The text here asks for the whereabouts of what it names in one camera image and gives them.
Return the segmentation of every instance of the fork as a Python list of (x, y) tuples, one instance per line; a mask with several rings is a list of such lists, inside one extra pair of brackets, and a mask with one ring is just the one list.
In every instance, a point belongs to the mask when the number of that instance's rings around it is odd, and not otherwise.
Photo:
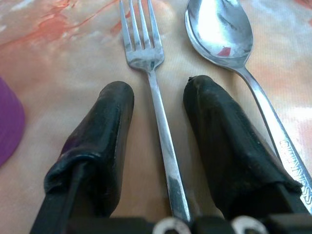
[(155, 19), (151, 0), (147, 0), (152, 27), (154, 45), (151, 44), (146, 21), (143, 13), (141, 0), (138, 0), (138, 7), (141, 18), (144, 45), (142, 45), (138, 33), (136, 17), (133, 9), (132, 0), (129, 0), (130, 15), (132, 19), (134, 48), (132, 47), (130, 34), (125, 17), (122, 0), (119, 2), (121, 15), (121, 28), (125, 47), (127, 63), (134, 69), (146, 72), (151, 88), (152, 100), (156, 114), (159, 140), (164, 161), (169, 202), (173, 216), (189, 222), (191, 215), (187, 204), (182, 179), (176, 160), (175, 150), (171, 139), (171, 134), (160, 95), (159, 86), (156, 79), (155, 69), (164, 61), (164, 51), (161, 45), (160, 35)]

